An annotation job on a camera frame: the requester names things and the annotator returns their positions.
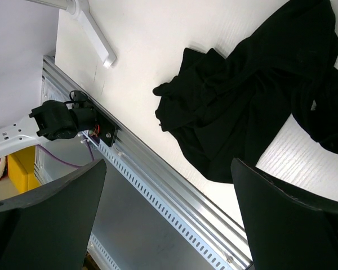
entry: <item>white wall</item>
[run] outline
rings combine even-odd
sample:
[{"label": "white wall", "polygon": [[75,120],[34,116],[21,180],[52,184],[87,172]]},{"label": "white wall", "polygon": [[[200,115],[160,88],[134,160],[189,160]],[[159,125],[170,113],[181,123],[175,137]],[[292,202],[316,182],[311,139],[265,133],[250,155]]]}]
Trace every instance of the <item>white wall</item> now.
[{"label": "white wall", "polygon": [[0,0],[0,127],[39,105],[42,57],[56,46],[59,10]]}]

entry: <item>gray panel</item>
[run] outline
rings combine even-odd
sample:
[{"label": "gray panel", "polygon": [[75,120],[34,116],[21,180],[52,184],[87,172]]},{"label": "gray panel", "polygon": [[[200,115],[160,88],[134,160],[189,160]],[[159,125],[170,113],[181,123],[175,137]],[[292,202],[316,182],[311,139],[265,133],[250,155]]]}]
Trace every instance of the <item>gray panel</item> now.
[{"label": "gray panel", "polygon": [[114,166],[107,166],[92,232],[121,269],[212,269]]}]

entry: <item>floor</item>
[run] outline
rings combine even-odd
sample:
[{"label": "floor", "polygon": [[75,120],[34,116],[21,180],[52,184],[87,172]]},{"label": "floor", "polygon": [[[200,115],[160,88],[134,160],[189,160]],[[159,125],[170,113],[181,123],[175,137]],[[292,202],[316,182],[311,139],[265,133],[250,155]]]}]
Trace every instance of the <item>floor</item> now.
[{"label": "floor", "polygon": [[0,180],[0,201],[18,194],[17,189],[8,177]]}]

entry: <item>white pole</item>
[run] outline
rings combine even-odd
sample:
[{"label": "white pole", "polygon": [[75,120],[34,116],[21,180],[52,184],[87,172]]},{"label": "white pole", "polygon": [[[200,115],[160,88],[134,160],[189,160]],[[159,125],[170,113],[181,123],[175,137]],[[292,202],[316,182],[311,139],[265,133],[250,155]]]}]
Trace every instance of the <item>white pole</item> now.
[{"label": "white pole", "polygon": [[68,8],[67,0],[27,0],[27,1],[43,4],[50,7],[57,7],[62,10],[66,10]]}]

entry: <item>black cloth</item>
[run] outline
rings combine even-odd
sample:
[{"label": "black cloth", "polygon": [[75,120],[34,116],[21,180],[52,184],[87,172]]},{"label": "black cloth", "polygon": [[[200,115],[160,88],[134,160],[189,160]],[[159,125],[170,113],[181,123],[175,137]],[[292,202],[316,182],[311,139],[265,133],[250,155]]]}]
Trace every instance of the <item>black cloth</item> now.
[{"label": "black cloth", "polygon": [[154,89],[162,130],[207,179],[232,183],[230,163],[255,165],[290,113],[338,153],[338,56],[329,0],[290,0],[227,59],[186,48],[178,76]]}]

